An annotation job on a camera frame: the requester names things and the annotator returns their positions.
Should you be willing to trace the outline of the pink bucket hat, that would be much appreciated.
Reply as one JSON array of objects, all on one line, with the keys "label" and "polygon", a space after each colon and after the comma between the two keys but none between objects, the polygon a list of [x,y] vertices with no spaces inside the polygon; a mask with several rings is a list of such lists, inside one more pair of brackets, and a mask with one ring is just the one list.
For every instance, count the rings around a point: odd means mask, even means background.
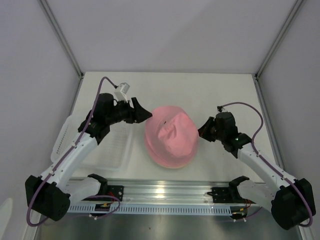
[{"label": "pink bucket hat", "polygon": [[198,129],[181,107],[157,107],[145,123],[146,150],[164,168],[179,169],[189,164],[196,156],[198,141]]},{"label": "pink bucket hat", "polygon": [[152,160],[166,163],[192,161],[198,150],[197,134],[181,133],[176,130],[158,134],[144,134],[144,143]]}]

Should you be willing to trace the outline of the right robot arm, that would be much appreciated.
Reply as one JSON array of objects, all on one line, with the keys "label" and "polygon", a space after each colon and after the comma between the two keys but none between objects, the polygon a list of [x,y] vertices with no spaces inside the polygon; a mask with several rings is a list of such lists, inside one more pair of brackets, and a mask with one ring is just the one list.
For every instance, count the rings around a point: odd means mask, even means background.
[{"label": "right robot arm", "polygon": [[246,164],[265,183],[265,186],[259,186],[244,177],[240,183],[228,189],[230,200],[253,201],[269,211],[276,223],[285,230],[295,226],[308,228],[313,224],[316,206],[311,183],[270,163],[255,147],[254,140],[238,131],[232,113],[220,112],[215,117],[209,117],[198,133],[208,142],[221,142],[227,152]]}]

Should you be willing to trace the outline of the beige bucket hat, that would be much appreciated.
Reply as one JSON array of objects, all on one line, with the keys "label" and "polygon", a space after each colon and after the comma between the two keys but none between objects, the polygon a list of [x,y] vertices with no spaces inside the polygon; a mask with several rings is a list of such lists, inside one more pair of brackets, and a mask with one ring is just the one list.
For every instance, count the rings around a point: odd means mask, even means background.
[{"label": "beige bucket hat", "polygon": [[172,170],[184,168],[187,165],[189,165],[191,162],[192,161],[187,161],[187,162],[182,162],[182,163],[175,163],[175,162],[155,161],[155,163],[157,165],[161,166],[162,168],[172,169]]}]

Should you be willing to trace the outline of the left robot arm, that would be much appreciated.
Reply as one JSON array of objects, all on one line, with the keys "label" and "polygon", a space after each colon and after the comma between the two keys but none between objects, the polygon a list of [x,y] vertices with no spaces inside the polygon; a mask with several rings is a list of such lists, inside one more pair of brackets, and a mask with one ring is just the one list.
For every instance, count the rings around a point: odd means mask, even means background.
[{"label": "left robot arm", "polygon": [[31,221],[31,211],[59,221],[71,205],[83,200],[120,203],[118,197],[109,195],[108,180],[102,176],[92,173],[77,184],[69,185],[68,182],[83,160],[109,134],[112,125],[120,122],[140,124],[151,117],[152,113],[144,109],[135,97],[131,102],[115,101],[110,93],[98,94],[68,149],[40,176],[30,175],[25,181],[27,224],[35,226]]}]

